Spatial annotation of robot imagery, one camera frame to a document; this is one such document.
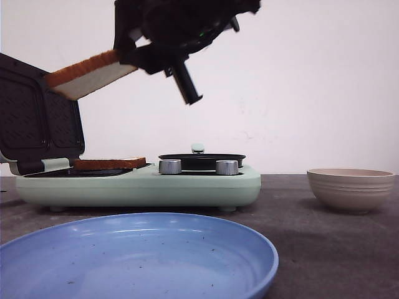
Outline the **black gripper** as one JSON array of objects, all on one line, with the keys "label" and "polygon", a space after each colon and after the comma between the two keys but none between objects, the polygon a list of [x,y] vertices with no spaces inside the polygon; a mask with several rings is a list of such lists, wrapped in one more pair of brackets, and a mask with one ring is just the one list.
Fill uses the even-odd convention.
[{"label": "black gripper", "polygon": [[[115,6],[113,49],[120,64],[148,74],[172,76],[185,103],[201,100],[185,61],[209,46],[226,29],[239,31],[238,14],[257,13],[260,1],[136,1],[118,0]],[[150,41],[140,47],[143,35]]]}]

